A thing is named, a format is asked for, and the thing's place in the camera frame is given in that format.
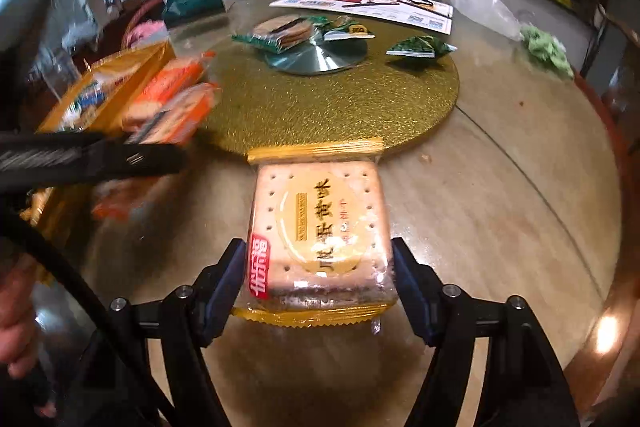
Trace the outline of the person's hand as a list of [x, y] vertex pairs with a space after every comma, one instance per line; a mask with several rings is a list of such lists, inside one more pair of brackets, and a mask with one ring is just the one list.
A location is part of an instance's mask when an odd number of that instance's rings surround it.
[[18, 382], [35, 369], [39, 361], [40, 330], [32, 305], [37, 262], [21, 255], [13, 268], [1, 277], [1, 405], [7, 405], [11, 421], [16, 403], [32, 404], [21, 395]]

